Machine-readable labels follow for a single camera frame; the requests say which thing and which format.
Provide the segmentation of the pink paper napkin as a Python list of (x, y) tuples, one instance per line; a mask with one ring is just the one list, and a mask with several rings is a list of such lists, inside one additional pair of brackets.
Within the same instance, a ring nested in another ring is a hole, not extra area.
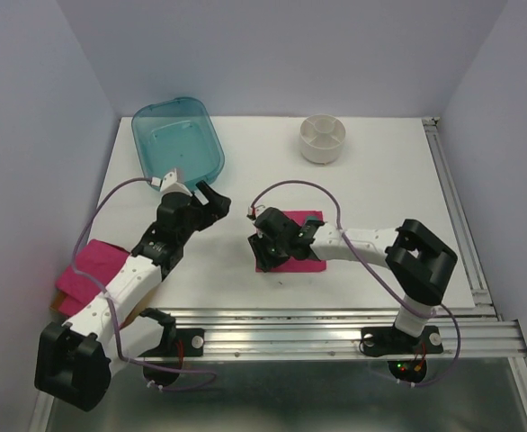
[[(298, 224), (302, 224), (305, 218), (309, 215), (317, 215), (323, 221), (322, 211), (282, 211), (287, 214), (288, 217), (295, 220)], [(289, 259), (287, 263), (280, 267), (272, 270), (268, 273), (288, 273), (288, 274), (300, 274), (300, 273), (320, 273), (326, 270), (326, 261), (313, 261), (304, 260), (299, 261), (296, 259)]]

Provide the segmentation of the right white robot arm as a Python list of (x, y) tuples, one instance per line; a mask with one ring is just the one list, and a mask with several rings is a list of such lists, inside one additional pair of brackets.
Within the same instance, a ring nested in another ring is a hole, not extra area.
[(375, 266), (388, 269), (404, 292), (389, 330), (392, 346), (417, 346), (436, 307), (442, 304), (458, 262), (456, 253), (418, 220), (406, 219), (397, 229), (344, 229), (322, 220), (302, 224), (268, 207), (249, 219), (255, 234), (248, 238), (256, 268), (271, 272), (289, 260), (359, 262), (375, 278)]

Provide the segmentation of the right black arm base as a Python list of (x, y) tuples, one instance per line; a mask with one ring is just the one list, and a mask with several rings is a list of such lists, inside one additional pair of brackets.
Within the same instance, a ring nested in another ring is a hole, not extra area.
[(372, 324), (360, 330), (359, 351), (367, 357), (441, 354), (442, 338), (430, 319), (397, 316), (393, 323)]

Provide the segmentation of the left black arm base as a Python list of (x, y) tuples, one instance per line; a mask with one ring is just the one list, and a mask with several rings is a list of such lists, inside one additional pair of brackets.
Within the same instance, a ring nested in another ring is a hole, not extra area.
[(158, 309), (146, 308), (134, 324), (144, 328), (137, 333), (143, 345), (136, 350), (141, 357), (202, 357), (204, 353), (203, 328), (178, 328), (176, 318)]

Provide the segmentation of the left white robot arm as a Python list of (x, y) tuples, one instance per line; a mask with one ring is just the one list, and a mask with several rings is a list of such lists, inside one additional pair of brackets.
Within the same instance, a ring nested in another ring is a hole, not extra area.
[(156, 218), (108, 283), (77, 267), (76, 275), (93, 282), (99, 292), (78, 313), (40, 333), (34, 386), (83, 411), (92, 410), (124, 365), (140, 365), (145, 354), (175, 357), (170, 367), (143, 364), (163, 376), (149, 381), (170, 389), (183, 372), (184, 351), (202, 332), (179, 336), (175, 318), (155, 308), (138, 310), (183, 258), (192, 234), (228, 215), (230, 198), (200, 181), (195, 192), (166, 178)]

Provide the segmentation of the pink napkin stack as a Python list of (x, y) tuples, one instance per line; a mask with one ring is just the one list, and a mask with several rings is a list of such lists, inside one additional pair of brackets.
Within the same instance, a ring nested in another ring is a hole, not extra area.
[[(107, 285), (121, 270), (128, 255), (129, 252), (122, 247), (93, 239), (78, 253), (76, 267)], [(55, 286), (57, 293), (61, 291), (69, 294), (85, 306), (101, 292), (95, 283), (76, 274), (70, 265), (58, 277)]]

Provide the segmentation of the teal plastic bin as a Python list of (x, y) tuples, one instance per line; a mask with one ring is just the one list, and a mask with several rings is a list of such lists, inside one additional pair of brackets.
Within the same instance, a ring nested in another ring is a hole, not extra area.
[(219, 137), (205, 105), (179, 97), (138, 110), (132, 135), (144, 176), (162, 177), (172, 170), (190, 190), (212, 184), (225, 165)]

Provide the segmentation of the white utensil holder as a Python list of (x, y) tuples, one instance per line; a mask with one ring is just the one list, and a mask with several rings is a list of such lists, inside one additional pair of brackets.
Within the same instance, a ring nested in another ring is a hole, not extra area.
[(299, 152), (309, 162), (328, 165), (341, 155), (346, 137), (344, 124), (334, 116), (317, 114), (299, 128)]

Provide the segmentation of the brown cardboard tray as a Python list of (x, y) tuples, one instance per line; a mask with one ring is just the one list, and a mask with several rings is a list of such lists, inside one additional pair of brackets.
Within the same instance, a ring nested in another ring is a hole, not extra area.
[[(149, 306), (156, 295), (156, 291), (157, 288), (152, 289), (138, 302), (127, 318), (121, 323), (122, 329), (131, 324), (135, 318)], [(58, 291), (55, 300), (50, 305), (50, 309), (69, 318), (82, 310), (84, 306), (84, 303), (74, 299), (69, 294)]]

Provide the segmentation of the aluminium frame rail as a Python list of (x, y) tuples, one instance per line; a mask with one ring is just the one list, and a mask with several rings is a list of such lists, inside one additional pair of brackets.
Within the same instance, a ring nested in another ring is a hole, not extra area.
[[(199, 391), (162, 393), (126, 367), (84, 412), (41, 396), (46, 431), (527, 431), (527, 346), (496, 311), (431, 119), (346, 117), (344, 150), (316, 166), (299, 153), (298, 117), (217, 116), (225, 153), (214, 188), (230, 214), (195, 235), (153, 305), (182, 328), (205, 330), (192, 369), (218, 375)], [(436, 319), (444, 353), (428, 357), (433, 384), (410, 389), (357, 346), (360, 330), (389, 324), (397, 304), (361, 265), (320, 274), (259, 274), (247, 244), (253, 199), (343, 211), (348, 228), (418, 219), (460, 261), (445, 296), (457, 315)]]

